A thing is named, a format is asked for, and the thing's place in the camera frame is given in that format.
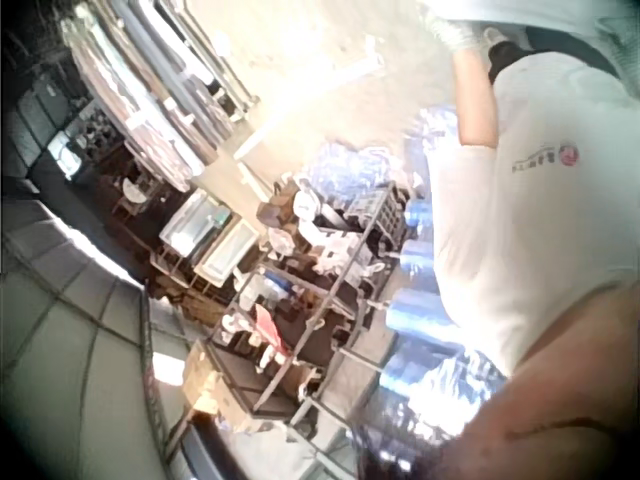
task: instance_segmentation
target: person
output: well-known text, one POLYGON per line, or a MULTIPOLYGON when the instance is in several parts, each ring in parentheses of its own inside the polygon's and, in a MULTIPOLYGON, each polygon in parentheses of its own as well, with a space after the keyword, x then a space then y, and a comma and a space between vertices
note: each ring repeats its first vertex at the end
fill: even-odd
POLYGON ((581 42, 489 28, 487 69, 470 25, 426 25, 452 52, 461 145, 429 160, 436 277, 508 381, 409 473, 365 448, 359 477, 640 478, 635 459, 608 476, 640 452, 640 102, 581 42))

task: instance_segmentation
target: concrete floor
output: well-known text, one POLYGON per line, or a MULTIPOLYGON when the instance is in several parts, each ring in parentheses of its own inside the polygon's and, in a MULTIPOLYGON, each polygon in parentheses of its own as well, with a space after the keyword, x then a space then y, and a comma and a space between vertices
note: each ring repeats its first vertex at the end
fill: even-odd
POLYGON ((232 158, 252 132, 264 139, 242 161, 271 184, 327 140, 383 145, 401 158, 418 110, 453 99, 450 57, 421 27, 415 0, 187 3, 210 38, 228 36, 229 63, 260 97, 196 183, 254 223, 260 200, 232 158))

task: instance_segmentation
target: plastic container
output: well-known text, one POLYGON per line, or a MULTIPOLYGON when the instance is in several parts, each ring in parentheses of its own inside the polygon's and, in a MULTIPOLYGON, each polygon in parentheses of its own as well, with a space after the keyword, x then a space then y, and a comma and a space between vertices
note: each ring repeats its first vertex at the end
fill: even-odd
POLYGON ((402 288, 387 309, 387 327, 413 338, 460 351, 469 345, 462 329, 454 324, 438 294, 402 288))

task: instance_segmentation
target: metal shelf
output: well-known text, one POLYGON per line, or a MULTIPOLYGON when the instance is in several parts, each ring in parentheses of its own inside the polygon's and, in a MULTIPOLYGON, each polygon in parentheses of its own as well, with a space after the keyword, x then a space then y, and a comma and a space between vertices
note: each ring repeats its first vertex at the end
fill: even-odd
MULTIPOLYGON (((266 261, 266 255, 268 254, 265 253, 265 255, 263 255, 262 259, 259 260, 258 262, 258 266, 259 267, 263 267, 265 270, 268 270, 288 281, 290 281, 291 283, 295 284, 295 285, 299 285, 302 288, 306 288, 309 291, 315 293, 316 295, 318 295, 319 297, 322 298, 322 301, 320 302, 320 304, 315 308, 314 312, 311 314, 311 316, 309 317, 309 319, 307 320, 307 327, 305 329, 305 331, 303 332, 302 336, 300 337, 300 339, 298 340, 296 346, 293 348, 293 351, 291 352, 291 356, 289 356, 286 361, 284 362, 284 364, 280 367, 280 369, 278 370, 278 372, 276 373, 276 375, 273 377, 273 379, 269 382, 269 384, 267 385, 267 387, 265 388, 265 390, 261 393, 260 397, 257 399, 257 401, 255 402, 255 404, 250 408, 250 412, 252 412, 252 414, 255 417, 260 417, 260 408, 265 404, 265 402, 276 392, 276 388, 279 385, 279 383, 281 382, 281 380, 284 378, 284 376, 286 375, 287 371, 291 368, 291 366, 293 365, 293 362, 297 359, 298 355, 300 354, 300 352, 302 351, 302 349, 304 348, 304 346, 306 345, 307 341, 309 340, 309 338, 311 337, 311 335, 314 332, 314 329, 316 327, 316 325, 318 324, 318 322, 320 321, 320 319, 322 318, 322 316, 324 315, 324 313, 332 307, 337 307, 337 309, 341 310, 342 314, 345 314, 345 316, 347 316, 348 318, 351 319, 355 319, 356 320, 356 328, 354 330, 354 332, 352 332, 351 337, 353 338, 353 341, 355 341, 355 337, 357 337, 359 331, 362 329, 362 322, 363 322, 363 318, 364 315, 366 314, 366 310, 367 310, 367 306, 366 304, 364 304, 364 302, 359 302, 359 307, 358 309, 356 309, 356 311, 354 311, 353 307, 349 307, 348 305, 346 305, 343 301, 341 301, 340 299, 338 299, 336 297, 338 290, 340 288, 340 286, 343 284, 347 273, 349 272, 349 269, 351 268, 351 266, 354 264, 358 254, 360 253, 362 247, 366 244, 367 238, 369 236, 369 234, 373 231, 375 225, 376 225, 376 219, 382 214, 383 208, 385 207, 385 203, 388 199, 389 195, 392 195, 393 189, 395 188, 395 183, 391 182, 387 187, 386 187, 386 194, 385 195, 381 195, 377 201, 377 205, 375 207, 375 210, 373 211, 373 213, 370 216, 371 221, 368 223, 367 227, 365 228, 364 232, 362 233, 358 243, 356 244, 353 253, 351 254, 351 256, 349 257, 347 263, 345 264, 345 266, 342 269, 342 272, 340 273, 340 275, 338 275, 338 278, 333 282, 331 288, 329 290, 326 290, 322 287, 319 287, 313 283, 307 282, 305 280, 302 280, 300 278, 298 278, 295 275, 292 275, 280 268, 275 267, 274 265, 271 265, 270 262, 266 261)), ((242 285, 241 289, 237 292, 237 294, 235 295, 235 297, 233 298, 233 300, 231 301, 231 303, 229 304, 229 307, 227 308, 227 310, 225 311, 225 314, 228 313, 232 313, 232 312, 240 312, 252 325, 255 326, 255 321, 251 318, 251 316, 244 311, 242 308, 240 308, 240 305, 238 303, 238 299, 241 295, 241 293, 243 292, 243 290, 246 288, 246 286, 249 284, 249 282, 251 281, 251 278, 253 277, 253 275, 256 274, 257 270, 259 269, 255 268, 251 274, 246 278, 244 284, 242 285)), ((380 278, 383 279, 382 284, 384 284, 386 282, 386 275, 387 272, 385 272, 385 274, 381 275, 380 278)), ((374 288, 374 295, 377 296, 377 294, 380 292, 381 290, 381 286, 379 285, 380 288, 374 288)), ((216 326, 216 329, 214 330, 214 333, 218 331, 218 329, 221 328, 220 324, 218 324, 216 326)), ((211 345, 211 349, 215 349, 215 348, 220 348, 215 342, 212 341, 213 339, 213 334, 208 338, 209 343, 211 345)), ((353 344, 353 342, 350 341, 348 342, 348 346, 350 347, 353 344)), ((229 386, 233 389, 233 379, 229 378, 229 386)), ((244 406, 247 406, 245 402, 241 402, 241 404, 244 406)), ((307 409, 307 407, 305 407, 305 404, 303 404, 300 409, 307 409)), ((300 417, 300 415, 297 413, 295 414, 293 417, 300 417)))

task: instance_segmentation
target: wall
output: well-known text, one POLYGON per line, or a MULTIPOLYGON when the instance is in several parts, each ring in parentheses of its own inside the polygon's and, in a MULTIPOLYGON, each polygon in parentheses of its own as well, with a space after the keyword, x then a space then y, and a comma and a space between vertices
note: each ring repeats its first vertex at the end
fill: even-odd
POLYGON ((36 201, 2 205, 2 417, 51 478, 162 479, 144 396, 141 288, 36 201))

